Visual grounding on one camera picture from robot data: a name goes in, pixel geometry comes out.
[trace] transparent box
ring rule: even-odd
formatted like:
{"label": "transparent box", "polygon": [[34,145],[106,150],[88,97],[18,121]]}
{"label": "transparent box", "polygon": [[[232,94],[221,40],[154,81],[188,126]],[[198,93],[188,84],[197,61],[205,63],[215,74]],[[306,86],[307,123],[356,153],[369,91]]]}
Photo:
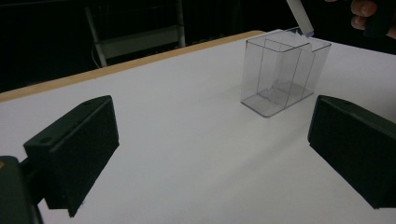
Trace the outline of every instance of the transparent box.
{"label": "transparent box", "polygon": [[247,40],[242,104],[269,118],[314,92],[330,43],[299,28]]}

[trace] white table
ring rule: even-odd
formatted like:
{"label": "white table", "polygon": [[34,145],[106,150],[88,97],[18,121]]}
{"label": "white table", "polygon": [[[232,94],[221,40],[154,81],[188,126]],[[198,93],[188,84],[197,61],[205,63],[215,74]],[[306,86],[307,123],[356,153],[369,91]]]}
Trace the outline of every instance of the white table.
{"label": "white table", "polygon": [[20,161],[74,106],[113,97],[120,147],[74,218],[40,203],[45,223],[395,223],[396,209],[374,210],[306,137],[318,94],[396,121],[396,56],[333,44],[316,95],[265,119],[240,104],[256,34],[0,94],[0,155]]}

